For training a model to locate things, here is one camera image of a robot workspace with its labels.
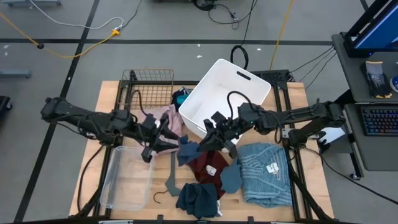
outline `clothing tag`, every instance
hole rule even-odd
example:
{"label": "clothing tag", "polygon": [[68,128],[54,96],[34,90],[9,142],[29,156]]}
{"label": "clothing tag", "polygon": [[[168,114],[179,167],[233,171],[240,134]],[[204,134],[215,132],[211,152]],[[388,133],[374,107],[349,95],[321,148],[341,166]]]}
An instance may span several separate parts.
{"label": "clothing tag", "polygon": [[217,169],[212,167],[211,165],[207,165],[206,170],[207,170],[207,173],[212,176],[214,176],[217,172]]}
{"label": "clothing tag", "polygon": [[279,170],[278,164],[276,164],[276,162],[274,162],[274,163],[268,165],[268,166],[267,166],[267,170],[268,170],[268,173],[275,173],[275,172],[277,172],[277,171]]}

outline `maroon shirt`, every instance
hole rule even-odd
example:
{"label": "maroon shirt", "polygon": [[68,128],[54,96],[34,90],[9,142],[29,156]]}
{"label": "maroon shirt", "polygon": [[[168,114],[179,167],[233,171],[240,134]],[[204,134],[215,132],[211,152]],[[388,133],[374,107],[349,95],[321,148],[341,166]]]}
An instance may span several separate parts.
{"label": "maroon shirt", "polygon": [[217,190],[217,199],[220,199],[225,191],[221,190],[221,172],[228,166],[224,157],[218,151],[203,152],[199,157],[188,163],[195,174],[196,180],[201,184],[213,183]]}

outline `metal wire basket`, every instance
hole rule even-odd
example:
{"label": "metal wire basket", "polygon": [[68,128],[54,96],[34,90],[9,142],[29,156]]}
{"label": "metal wire basket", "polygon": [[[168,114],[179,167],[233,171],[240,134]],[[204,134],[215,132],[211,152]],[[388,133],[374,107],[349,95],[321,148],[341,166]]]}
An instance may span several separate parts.
{"label": "metal wire basket", "polygon": [[143,109],[167,106],[172,100],[173,85],[174,71],[171,69],[127,69],[123,71],[122,97],[118,103],[130,110],[139,109],[139,95],[133,94],[139,90]]}

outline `concrete floor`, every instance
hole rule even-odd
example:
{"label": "concrete floor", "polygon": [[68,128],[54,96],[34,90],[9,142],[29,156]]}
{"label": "concrete floor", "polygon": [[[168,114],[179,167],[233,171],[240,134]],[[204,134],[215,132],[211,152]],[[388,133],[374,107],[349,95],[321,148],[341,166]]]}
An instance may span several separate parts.
{"label": "concrete floor", "polygon": [[[68,0],[62,1],[61,7],[41,6],[60,21],[85,24],[96,1]],[[100,0],[93,26],[114,16],[129,18],[138,2]],[[248,12],[251,3],[250,0],[219,2],[228,5],[238,17]],[[276,40],[288,5],[289,0],[260,0],[253,10],[247,40]],[[74,44],[46,44],[46,47],[65,55],[73,55],[76,51],[82,28],[56,25],[39,11],[28,7],[9,8],[0,4],[0,12],[34,38],[75,41]],[[327,43],[332,34],[347,31],[363,12],[360,0],[299,0],[293,6],[282,39]],[[229,19],[222,9],[214,11],[214,17]],[[104,29],[89,31],[88,39],[107,37],[118,23],[114,21]],[[164,0],[161,4],[143,1],[136,18],[117,39],[153,41],[148,44],[104,44],[93,49],[79,60],[67,100],[93,110],[101,82],[119,80],[122,71],[129,68],[168,67],[174,69],[175,80],[200,80],[217,59],[229,59],[233,45],[201,44],[198,47],[197,44],[186,44],[186,40],[198,40],[198,43],[201,40],[239,40],[243,38],[246,22],[240,26],[238,30],[232,30],[229,25],[215,24],[206,12],[184,0]],[[0,223],[14,221],[48,128],[48,124],[40,120],[40,109],[46,97],[59,96],[72,63],[70,59],[60,59],[37,50],[32,44],[6,40],[13,38],[22,37],[0,19],[0,68],[24,68],[33,73],[31,79],[0,80],[0,95],[10,96],[14,103],[14,109],[0,129],[0,179],[3,180],[0,184]],[[273,69],[293,70],[328,48],[326,45],[308,45],[308,42],[291,43],[296,45],[279,47]],[[274,45],[251,44],[245,48],[250,56],[248,70],[268,70]],[[242,65],[243,58],[237,54],[235,61]],[[295,72],[296,80],[300,80],[311,67]],[[304,79],[304,84],[308,85],[320,68]],[[322,101],[334,100],[347,89],[343,71],[335,57],[308,88],[308,101],[315,102],[315,95]],[[55,130],[24,221],[67,217],[85,144],[85,139],[62,127]],[[325,158],[340,172],[352,173],[348,155],[334,154],[330,150]],[[395,205],[353,185],[327,167],[325,175],[336,218],[358,223],[394,223],[397,220]],[[365,178],[360,182],[388,197],[398,198],[396,172],[365,171]]]}

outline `clear plastic bin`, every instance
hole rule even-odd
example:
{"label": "clear plastic bin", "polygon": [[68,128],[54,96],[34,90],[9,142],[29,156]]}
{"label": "clear plastic bin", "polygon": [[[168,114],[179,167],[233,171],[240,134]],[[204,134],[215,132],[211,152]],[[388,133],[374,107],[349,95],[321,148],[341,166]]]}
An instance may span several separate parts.
{"label": "clear plastic bin", "polygon": [[152,187],[155,158],[146,163],[142,148],[119,146],[113,150],[100,203],[106,208],[138,211],[145,207]]}

